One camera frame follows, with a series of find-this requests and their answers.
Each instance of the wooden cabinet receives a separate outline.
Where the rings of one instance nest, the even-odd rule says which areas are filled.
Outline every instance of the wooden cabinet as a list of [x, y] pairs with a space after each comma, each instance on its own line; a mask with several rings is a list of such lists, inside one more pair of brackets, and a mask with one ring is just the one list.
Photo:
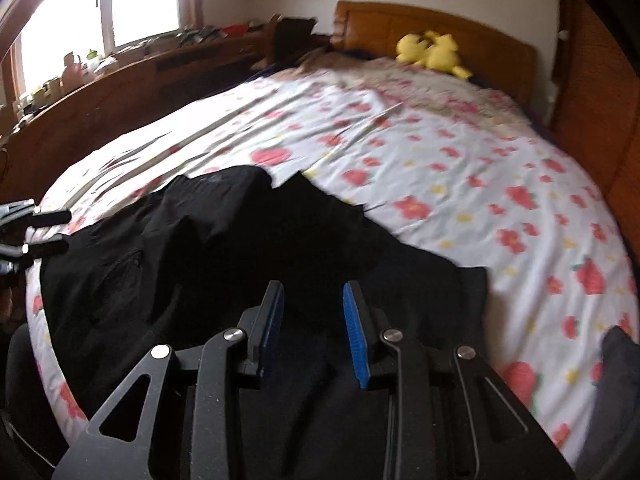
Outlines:
[[39, 201], [71, 164], [121, 134], [246, 79], [268, 33], [213, 40], [126, 66], [60, 99], [9, 139], [0, 203]]
[[640, 254], [640, 78], [584, 0], [568, 0], [566, 66], [551, 129], [600, 187]]

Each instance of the bolt head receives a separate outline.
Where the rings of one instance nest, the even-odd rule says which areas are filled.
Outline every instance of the bolt head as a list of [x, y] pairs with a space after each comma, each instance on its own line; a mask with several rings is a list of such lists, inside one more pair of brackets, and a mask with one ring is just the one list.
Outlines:
[[469, 361], [476, 357], [476, 351], [471, 346], [461, 346], [458, 348], [458, 357]]
[[385, 341], [389, 341], [390, 343], [398, 343], [402, 341], [402, 332], [397, 328], [388, 328], [382, 333], [382, 337], [385, 338]]
[[169, 345], [156, 345], [151, 349], [153, 359], [164, 359], [171, 353]]
[[240, 341], [244, 337], [241, 328], [229, 328], [225, 330], [225, 339], [227, 341]]

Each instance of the pocket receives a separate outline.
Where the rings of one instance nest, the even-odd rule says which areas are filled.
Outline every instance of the pocket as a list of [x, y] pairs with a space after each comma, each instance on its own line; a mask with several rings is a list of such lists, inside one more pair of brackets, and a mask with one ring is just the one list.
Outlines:
[[89, 312], [91, 325], [97, 326], [112, 320], [126, 322], [126, 318], [136, 315], [141, 262], [142, 251], [134, 250], [111, 266], [95, 290]]

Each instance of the black jacket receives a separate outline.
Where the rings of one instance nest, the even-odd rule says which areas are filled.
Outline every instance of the black jacket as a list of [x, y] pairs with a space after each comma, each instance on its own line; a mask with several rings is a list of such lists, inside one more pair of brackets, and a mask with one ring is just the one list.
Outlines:
[[241, 394], [248, 478], [382, 473], [386, 396], [358, 389], [347, 280], [425, 345], [484, 350], [484, 269], [401, 244], [300, 174], [276, 189], [254, 167], [179, 176], [68, 241], [68, 253], [42, 267], [42, 294], [62, 371], [88, 416], [152, 346], [203, 344], [259, 304], [269, 280], [283, 283], [274, 369], [261, 390]]

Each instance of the floral bedsheet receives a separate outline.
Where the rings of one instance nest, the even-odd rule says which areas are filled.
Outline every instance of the floral bedsheet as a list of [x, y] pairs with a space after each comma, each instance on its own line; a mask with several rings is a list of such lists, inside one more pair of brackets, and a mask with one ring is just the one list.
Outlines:
[[[311, 56], [300, 68], [194, 102], [68, 168], [42, 201], [72, 233], [178, 174], [258, 164], [296, 171], [403, 242], [489, 269], [490, 363], [570, 463], [588, 428], [612, 325], [638, 339], [634, 280], [598, 189], [501, 92], [391, 60]], [[47, 329], [39, 262], [28, 273], [38, 369], [63, 434], [86, 417]]]

